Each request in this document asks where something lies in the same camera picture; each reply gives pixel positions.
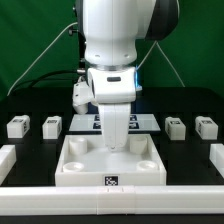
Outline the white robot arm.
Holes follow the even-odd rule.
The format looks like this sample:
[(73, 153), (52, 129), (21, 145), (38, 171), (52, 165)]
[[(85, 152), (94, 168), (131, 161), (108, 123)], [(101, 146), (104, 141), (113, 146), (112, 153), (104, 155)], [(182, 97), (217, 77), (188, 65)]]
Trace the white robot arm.
[(79, 32), (85, 39), (87, 79), (73, 87), (73, 107), (98, 108), (105, 146), (127, 142), (131, 103), (136, 99), (135, 41), (166, 38), (177, 26), (178, 0), (77, 0)]

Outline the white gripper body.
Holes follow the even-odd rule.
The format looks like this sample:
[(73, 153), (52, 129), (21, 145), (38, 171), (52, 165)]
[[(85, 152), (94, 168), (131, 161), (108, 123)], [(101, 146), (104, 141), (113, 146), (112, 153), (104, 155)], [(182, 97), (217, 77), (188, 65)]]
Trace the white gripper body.
[(105, 146), (111, 150), (122, 148), (128, 138), (131, 103), (136, 99), (135, 68), (89, 68), (87, 75), (87, 81), (78, 81), (73, 87), (73, 107), (84, 115), (88, 103), (97, 106)]

